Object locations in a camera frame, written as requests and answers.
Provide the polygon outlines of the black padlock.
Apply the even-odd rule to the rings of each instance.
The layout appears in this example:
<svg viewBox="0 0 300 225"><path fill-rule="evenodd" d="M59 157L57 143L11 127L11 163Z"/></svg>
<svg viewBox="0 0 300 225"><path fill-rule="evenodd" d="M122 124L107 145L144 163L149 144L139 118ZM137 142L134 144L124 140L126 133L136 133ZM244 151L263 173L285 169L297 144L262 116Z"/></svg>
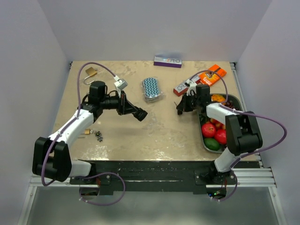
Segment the black padlock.
<svg viewBox="0 0 300 225"><path fill-rule="evenodd" d="M136 111L132 114L138 121L143 121L148 115L147 111L143 110L142 108L136 108Z"/></svg>

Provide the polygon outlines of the small brass padlock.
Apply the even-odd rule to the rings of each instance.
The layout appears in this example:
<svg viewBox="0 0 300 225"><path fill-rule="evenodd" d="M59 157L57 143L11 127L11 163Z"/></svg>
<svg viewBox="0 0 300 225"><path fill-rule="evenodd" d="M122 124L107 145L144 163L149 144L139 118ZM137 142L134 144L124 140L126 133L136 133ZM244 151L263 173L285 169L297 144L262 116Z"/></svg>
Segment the small brass padlock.
<svg viewBox="0 0 300 225"><path fill-rule="evenodd" d="M93 133L93 130L87 128L83 131L82 134L80 134L79 138L85 138L87 137L88 135L91 135Z"/></svg>

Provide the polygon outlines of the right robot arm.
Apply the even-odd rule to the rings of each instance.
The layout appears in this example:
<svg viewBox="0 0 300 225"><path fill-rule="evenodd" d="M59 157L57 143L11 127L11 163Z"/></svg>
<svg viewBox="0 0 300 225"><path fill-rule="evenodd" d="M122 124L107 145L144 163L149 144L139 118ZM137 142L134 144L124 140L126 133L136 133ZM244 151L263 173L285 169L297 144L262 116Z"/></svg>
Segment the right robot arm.
<svg viewBox="0 0 300 225"><path fill-rule="evenodd" d="M225 173L231 171L238 159L247 153L253 153L263 145L263 139L257 119L252 112L238 112L220 102L212 101L210 87L204 84L190 85L176 106L177 114L197 110L211 119L225 125L226 145L223 153L214 160L206 177L214 184L225 179Z"/></svg>

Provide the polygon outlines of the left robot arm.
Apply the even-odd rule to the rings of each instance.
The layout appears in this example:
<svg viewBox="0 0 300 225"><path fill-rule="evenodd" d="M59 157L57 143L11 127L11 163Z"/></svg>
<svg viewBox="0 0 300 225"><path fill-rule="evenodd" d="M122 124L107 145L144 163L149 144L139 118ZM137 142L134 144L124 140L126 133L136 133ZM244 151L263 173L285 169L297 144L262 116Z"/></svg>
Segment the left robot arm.
<svg viewBox="0 0 300 225"><path fill-rule="evenodd" d="M100 117L104 110L116 110L118 115L132 114L142 121L147 112L131 104L124 91L116 89L112 96L103 81L90 85L89 93L79 100L79 106L73 117L58 131L48 137L39 137L34 144L32 172L49 178L51 181L63 182L67 178L81 177L92 184L97 179L97 172L92 164L82 160L72 160L69 149L90 125Z"/></svg>

